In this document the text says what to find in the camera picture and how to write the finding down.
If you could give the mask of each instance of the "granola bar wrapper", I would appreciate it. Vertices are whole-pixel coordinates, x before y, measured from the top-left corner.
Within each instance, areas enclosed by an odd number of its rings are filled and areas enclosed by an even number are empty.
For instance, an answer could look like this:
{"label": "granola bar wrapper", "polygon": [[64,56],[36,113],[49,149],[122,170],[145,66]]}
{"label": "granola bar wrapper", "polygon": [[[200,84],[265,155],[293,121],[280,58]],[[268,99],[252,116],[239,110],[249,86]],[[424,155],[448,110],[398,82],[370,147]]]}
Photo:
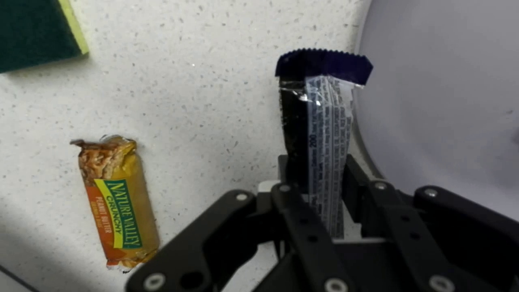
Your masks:
{"label": "granola bar wrapper", "polygon": [[160,248],[137,142],[111,136],[82,147],[80,168],[109,267],[130,271]]}

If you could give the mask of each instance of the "bolt hole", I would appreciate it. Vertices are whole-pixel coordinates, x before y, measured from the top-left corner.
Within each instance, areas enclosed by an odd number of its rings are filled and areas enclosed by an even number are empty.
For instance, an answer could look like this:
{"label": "bolt hole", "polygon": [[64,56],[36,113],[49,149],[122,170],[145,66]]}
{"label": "bolt hole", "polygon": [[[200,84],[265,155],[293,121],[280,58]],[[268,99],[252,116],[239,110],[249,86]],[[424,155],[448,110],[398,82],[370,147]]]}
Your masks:
{"label": "bolt hole", "polygon": [[247,196],[245,193],[237,194],[237,199],[239,199],[239,201],[247,201],[247,198],[249,198],[249,196]]}
{"label": "bolt hole", "polygon": [[411,235],[411,238],[414,238],[414,240],[421,240],[421,238],[422,238],[422,235],[417,233],[417,232],[411,232],[409,235]]}
{"label": "bolt hole", "polygon": [[202,272],[189,272],[181,277],[181,287],[185,290],[194,290],[205,282],[205,275]]}
{"label": "bolt hole", "polygon": [[348,292],[348,284],[343,279],[328,279],[325,282],[327,292]]}
{"label": "bolt hole", "polygon": [[309,241],[318,241],[320,238],[317,235],[309,235],[307,240]]}
{"label": "bolt hole", "polygon": [[435,188],[426,188],[424,193],[429,194],[430,198],[437,198],[438,194]]}
{"label": "bolt hole", "polygon": [[283,193],[289,193],[293,188],[291,188],[291,185],[281,185],[280,189],[281,189]]}
{"label": "bolt hole", "polygon": [[387,189],[387,188],[388,188],[388,183],[385,183],[385,181],[377,181],[377,183],[375,183],[375,188],[378,188],[378,189]]}
{"label": "bolt hole", "polygon": [[429,285],[435,290],[435,292],[455,292],[456,285],[450,277],[435,274],[430,277]]}
{"label": "bolt hole", "polygon": [[161,272],[150,274],[145,280],[145,290],[156,292],[161,290],[166,284],[166,275]]}

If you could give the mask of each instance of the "screw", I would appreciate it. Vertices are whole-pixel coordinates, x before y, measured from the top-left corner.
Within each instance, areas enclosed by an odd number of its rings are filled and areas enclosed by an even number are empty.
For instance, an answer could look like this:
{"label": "screw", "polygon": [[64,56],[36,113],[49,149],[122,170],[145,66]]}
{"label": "screw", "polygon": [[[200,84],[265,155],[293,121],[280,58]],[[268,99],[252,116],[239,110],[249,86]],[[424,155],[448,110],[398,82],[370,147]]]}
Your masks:
{"label": "screw", "polygon": [[435,188],[426,188],[424,193],[429,194],[430,198],[437,198],[438,194]]}
{"label": "screw", "polygon": [[291,185],[281,185],[280,189],[281,189],[281,193],[289,193],[293,188],[291,188]]}
{"label": "screw", "polygon": [[331,277],[325,282],[327,292],[348,292],[348,284],[343,279]]}
{"label": "screw", "polygon": [[455,282],[450,277],[435,274],[429,279],[429,285],[435,290],[435,292],[455,292]]}
{"label": "screw", "polygon": [[163,288],[166,284],[166,275],[161,272],[150,274],[145,280],[145,290],[155,292]]}
{"label": "screw", "polygon": [[375,188],[378,188],[378,189],[387,189],[387,188],[388,188],[388,183],[385,183],[385,181],[377,181],[377,183],[375,183]]}
{"label": "screw", "polygon": [[239,199],[239,201],[247,201],[247,198],[249,198],[249,196],[247,196],[245,193],[237,194],[237,199]]}

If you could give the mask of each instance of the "white speckled countertop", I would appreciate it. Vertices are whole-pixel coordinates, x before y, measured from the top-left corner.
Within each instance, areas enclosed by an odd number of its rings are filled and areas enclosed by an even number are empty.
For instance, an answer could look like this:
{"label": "white speckled countertop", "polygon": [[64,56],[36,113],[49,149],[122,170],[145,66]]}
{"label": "white speckled countertop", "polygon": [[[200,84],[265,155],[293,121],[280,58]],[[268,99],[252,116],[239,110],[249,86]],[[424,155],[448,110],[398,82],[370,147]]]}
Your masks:
{"label": "white speckled countertop", "polygon": [[[0,76],[0,262],[40,290],[122,290],[70,139],[138,139],[166,243],[226,189],[276,178],[276,56],[356,50],[367,6],[74,0],[91,55]],[[228,290],[254,287],[271,261],[257,256]]]}

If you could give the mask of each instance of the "yellow wrapper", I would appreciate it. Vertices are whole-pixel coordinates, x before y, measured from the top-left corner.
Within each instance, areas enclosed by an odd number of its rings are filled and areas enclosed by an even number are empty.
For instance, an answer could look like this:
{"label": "yellow wrapper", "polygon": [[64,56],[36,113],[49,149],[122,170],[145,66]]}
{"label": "yellow wrapper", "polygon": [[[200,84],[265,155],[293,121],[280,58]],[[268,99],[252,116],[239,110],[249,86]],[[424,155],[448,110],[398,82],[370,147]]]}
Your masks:
{"label": "yellow wrapper", "polygon": [[80,168],[108,256],[108,266],[132,269],[160,248],[137,142],[111,136],[101,142],[72,141],[82,147]]}

